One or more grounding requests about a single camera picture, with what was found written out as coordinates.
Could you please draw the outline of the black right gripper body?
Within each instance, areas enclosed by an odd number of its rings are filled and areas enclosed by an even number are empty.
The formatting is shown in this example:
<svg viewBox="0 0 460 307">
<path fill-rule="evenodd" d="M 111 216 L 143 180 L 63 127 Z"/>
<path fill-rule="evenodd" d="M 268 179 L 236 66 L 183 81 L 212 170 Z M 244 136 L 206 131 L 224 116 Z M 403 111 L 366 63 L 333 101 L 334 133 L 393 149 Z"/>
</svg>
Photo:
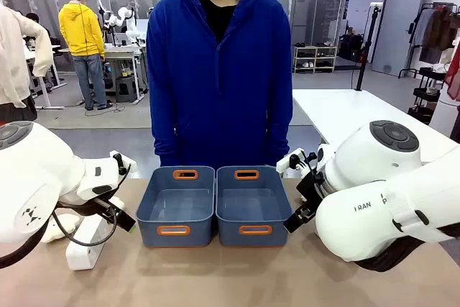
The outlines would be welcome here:
<svg viewBox="0 0 460 307">
<path fill-rule="evenodd" d="M 316 211 L 325 198 L 322 184 L 325 182 L 323 173 L 309 172 L 297 185 L 297 190 L 304 197 L 303 206 L 309 211 Z"/>
</svg>

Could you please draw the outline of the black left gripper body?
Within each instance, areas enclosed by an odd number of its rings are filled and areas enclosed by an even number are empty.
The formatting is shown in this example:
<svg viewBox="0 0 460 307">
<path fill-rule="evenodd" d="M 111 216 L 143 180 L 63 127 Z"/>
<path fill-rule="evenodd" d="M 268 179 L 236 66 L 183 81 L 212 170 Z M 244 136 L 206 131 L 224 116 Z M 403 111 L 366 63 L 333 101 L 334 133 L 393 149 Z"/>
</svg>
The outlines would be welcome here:
<svg viewBox="0 0 460 307">
<path fill-rule="evenodd" d="M 95 198 L 92 203 L 95 214 L 107 221 L 115 221 L 114 214 L 117 215 L 121 210 L 125 210 L 125 203 L 118 197 L 111 197 L 107 201 Z"/>
</svg>

